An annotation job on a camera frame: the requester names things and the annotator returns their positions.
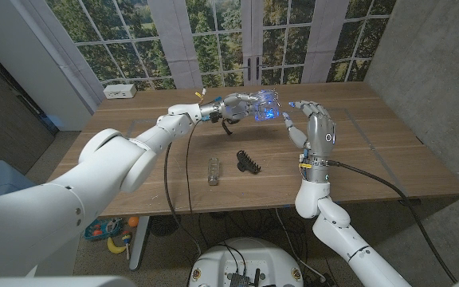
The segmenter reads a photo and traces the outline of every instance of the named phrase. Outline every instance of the wire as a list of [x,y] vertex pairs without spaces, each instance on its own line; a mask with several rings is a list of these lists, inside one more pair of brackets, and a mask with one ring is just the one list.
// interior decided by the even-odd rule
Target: wire
[[171,149],[171,143],[167,146],[166,157],[164,159],[164,190],[166,192],[167,204],[169,204],[169,208],[171,210],[171,213],[173,214],[173,218],[175,219],[176,224],[180,228],[182,228],[183,231],[185,231],[185,233],[187,233],[187,235],[189,235],[189,237],[192,240],[192,242],[194,242],[194,244],[198,247],[198,256],[201,256],[201,248],[199,247],[198,240],[196,240],[196,238],[194,236],[192,236],[192,234],[190,234],[189,231],[187,231],[187,229],[185,229],[185,227],[183,227],[182,223],[180,223],[178,217],[176,216],[175,208],[173,207],[173,204],[171,203],[171,199],[169,197],[169,190],[167,188],[167,158],[169,157],[169,150],[170,149]]
[[192,132],[190,132],[189,141],[187,142],[187,152],[185,153],[185,175],[187,177],[187,194],[189,195],[189,209],[192,213],[192,204],[190,203],[190,184],[189,184],[189,146],[190,146],[190,139],[192,138],[192,134],[194,133],[194,129],[201,121],[197,122],[194,127],[192,128]]
[[334,277],[334,273],[332,272],[332,268],[331,268],[331,265],[328,264],[328,260],[327,258],[325,258],[325,263],[327,263],[327,267],[328,267],[328,272],[331,273],[331,276],[332,276],[332,280],[334,281],[334,284],[339,287],[339,284],[338,284],[338,281],[335,280],[335,277]]
[[242,276],[245,276],[245,272],[247,271],[247,265],[245,264],[245,259],[244,259],[244,256],[242,256],[242,254],[240,253],[240,251],[236,250],[235,248],[227,245],[227,244],[217,244],[216,246],[226,246],[227,248],[231,248],[232,250],[235,250],[237,251],[238,255],[240,255],[240,257],[242,258],[242,261],[244,262],[244,273]]
[[290,244],[290,247],[292,248],[292,252],[293,252],[293,255],[295,255],[296,257],[296,260],[300,263],[302,263],[304,266],[306,266],[308,269],[310,269],[313,273],[317,274],[318,276],[320,276],[320,278],[322,279],[321,281],[322,282],[325,282],[327,279],[325,278],[324,275],[322,275],[322,273],[314,270],[311,266],[309,266],[308,264],[306,264],[304,261],[302,261],[302,259],[300,259],[296,253],[295,253],[295,250],[293,249],[293,245],[292,245],[292,241],[290,240],[290,236],[288,235],[288,231],[286,231],[286,228],[284,228],[284,224],[283,224],[283,221],[281,220],[281,217],[279,215],[279,210],[276,208],[276,214],[277,214],[277,219],[279,219],[279,222],[280,222],[280,225],[283,227],[283,230],[284,230],[284,233],[286,234],[286,238],[288,239],[288,243]]
[[238,272],[238,262],[237,262],[237,259],[235,258],[235,255],[233,255],[233,252],[231,252],[230,247],[226,244],[226,240],[223,241],[223,242],[224,242],[224,245],[226,246],[226,249],[227,249],[227,250],[229,251],[229,253],[231,254],[231,257],[233,257],[233,260],[235,260],[235,265],[237,266],[237,271],[236,271],[236,273],[237,273],[237,274],[240,274],[240,273]]
[[335,160],[328,160],[328,165],[336,166],[336,167],[344,167],[344,168],[347,168],[347,169],[349,169],[351,171],[358,172],[361,175],[365,175],[365,176],[367,176],[369,178],[372,178],[372,179],[374,179],[374,180],[376,180],[376,181],[378,181],[380,183],[383,183],[383,184],[387,185],[388,187],[390,187],[392,190],[396,191],[396,193],[403,199],[403,201],[406,203],[406,206],[408,207],[408,209],[410,210],[410,212],[414,216],[415,222],[418,224],[419,229],[421,230],[422,236],[424,237],[424,239],[428,243],[428,246],[430,247],[431,252],[433,252],[433,255],[435,255],[435,257],[437,258],[438,263],[440,263],[440,265],[442,266],[443,270],[445,271],[447,276],[449,276],[449,278],[451,279],[451,281],[454,284],[456,284],[458,282],[458,280],[455,278],[455,276],[451,273],[451,271],[449,270],[447,265],[442,260],[442,257],[440,256],[440,254],[437,252],[437,249],[435,248],[435,245],[431,242],[430,236],[428,235],[428,233],[426,233],[426,230],[424,229],[424,226],[421,223],[421,219],[419,218],[418,214],[415,212],[414,208],[412,207],[412,204],[410,203],[410,200],[405,196],[405,194],[403,194],[402,191],[399,190],[399,188],[397,188],[394,184],[389,183],[385,179],[382,179],[382,178],[380,178],[380,177],[378,177],[376,175],[372,175],[371,173],[369,173],[367,171],[360,170],[357,167],[352,167],[352,166],[349,166],[349,165],[344,164],[344,163],[340,163],[340,162],[335,161]]

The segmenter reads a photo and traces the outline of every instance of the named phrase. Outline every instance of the table top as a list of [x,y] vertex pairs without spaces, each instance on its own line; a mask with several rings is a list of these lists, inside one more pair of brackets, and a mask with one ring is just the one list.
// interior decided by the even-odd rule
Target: table top
[[[308,85],[208,88],[205,98],[232,92],[255,92],[274,88],[282,112],[306,130],[307,117],[287,105],[289,101],[321,103],[337,123],[337,141],[331,159],[350,164],[396,184],[411,198],[459,195],[459,181],[388,108],[367,84],[327,83]],[[135,137],[155,125],[156,119],[174,104],[197,102],[194,89],[137,92],[132,99],[104,100],[78,136],[49,180],[77,164],[82,147],[99,131],[114,128]],[[288,137],[281,118],[256,122],[248,117],[229,125],[228,136],[221,122],[204,122],[194,130],[189,149],[189,182],[192,210],[211,212],[290,206],[295,202],[302,176],[298,168],[300,149]],[[189,136],[171,145],[168,187],[179,213],[189,211],[186,184],[186,148]],[[237,152],[244,150],[261,166],[257,175],[237,169]],[[154,171],[136,192],[120,193],[100,216],[169,214],[163,182],[164,154]],[[207,182],[208,160],[219,158],[219,184]],[[335,202],[395,200],[398,195],[363,175],[329,167],[331,197]]]

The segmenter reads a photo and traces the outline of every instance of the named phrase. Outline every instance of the robotic arm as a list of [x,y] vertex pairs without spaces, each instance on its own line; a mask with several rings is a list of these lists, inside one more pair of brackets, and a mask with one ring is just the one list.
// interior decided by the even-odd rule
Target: robotic arm
[[306,170],[295,208],[303,218],[318,216],[312,228],[354,270],[365,286],[410,286],[350,225],[350,216],[330,197],[328,156],[335,144],[335,123],[327,110],[314,102],[290,103],[309,118],[308,136],[296,128],[287,113],[284,122],[292,142],[303,148],[300,168]]
[[204,116],[275,117],[277,104],[274,91],[234,93],[203,106],[172,106],[153,128],[134,139],[114,129],[99,132],[83,148],[72,170],[49,183],[0,196],[0,277],[26,275],[79,236],[120,191],[139,188],[158,155]]

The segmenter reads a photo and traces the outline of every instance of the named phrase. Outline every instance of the silver robotic hand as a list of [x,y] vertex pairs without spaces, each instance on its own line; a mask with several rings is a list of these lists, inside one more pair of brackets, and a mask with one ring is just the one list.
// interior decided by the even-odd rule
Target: silver robotic hand
[[283,112],[290,139],[298,148],[304,149],[304,154],[300,157],[300,167],[304,168],[303,175],[308,181],[326,183],[327,160],[335,144],[335,123],[321,104],[302,100],[291,102],[290,105],[299,108],[309,118],[306,136],[295,127],[288,113]]
[[261,90],[253,93],[232,93],[222,100],[200,106],[202,116],[210,116],[213,122],[227,119],[238,122],[246,116],[255,120],[268,120],[279,116],[279,101],[275,90]]

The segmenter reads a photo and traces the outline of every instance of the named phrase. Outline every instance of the gray wall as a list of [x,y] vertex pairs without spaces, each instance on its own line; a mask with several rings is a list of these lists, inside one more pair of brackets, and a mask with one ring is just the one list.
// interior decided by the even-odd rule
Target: gray wall
[[[459,1],[398,0],[365,81],[459,178]],[[459,278],[459,199],[419,209],[431,210],[428,232]],[[408,248],[395,261],[413,285],[449,285],[418,233],[402,230],[380,250]]]
[[0,1],[0,62],[62,131],[91,114],[10,1]]

